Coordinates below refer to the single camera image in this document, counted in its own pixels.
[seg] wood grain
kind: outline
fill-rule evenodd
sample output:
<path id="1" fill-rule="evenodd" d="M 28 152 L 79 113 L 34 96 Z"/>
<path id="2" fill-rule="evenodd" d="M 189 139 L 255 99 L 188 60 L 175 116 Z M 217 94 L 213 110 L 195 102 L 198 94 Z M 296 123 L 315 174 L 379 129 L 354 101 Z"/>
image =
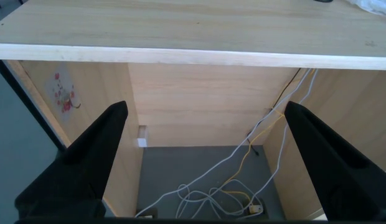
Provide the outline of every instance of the wood grain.
<path id="1" fill-rule="evenodd" d="M 151 147 L 240 144 L 297 72 L 296 68 L 133 63 L 129 70 L 139 124 L 148 127 Z"/>
<path id="2" fill-rule="evenodd" d="M 309 82 L 304 81 L 292 101 L 302 99 Z M 386 72 L 320 70 L 303 105 L 386 170 Z M 271 170 L 285 124 L 285 120 L 276 124 L 264 143 Z M 287 137 L 275 184 L 287 219 L 305 219 L 321 205 L 290 131 Z"/>
<path id="3" fill-rule="evenodd" d="M 33 0 L 0 59 L 386 70 L 386 18 L 347 1 Z"/>
<path id="4" fill-rule="evenodd" d="M 129 79 L 127 64 L 74 63 L 66 66 L 81 101 L 68 120 L 62 119 L 45 90 L 45 82 L 52 78 L 59 62 L 23 61 L 32 84 L 50 108 L 67 138 L 72 142 L 104 112 L 121 100 L 128 105 L 128 119 L 113 163 L 104 198 L 117 216 L 132 217 L 136 213 L 142 150 L 137 147 L 138 118 Z"/>

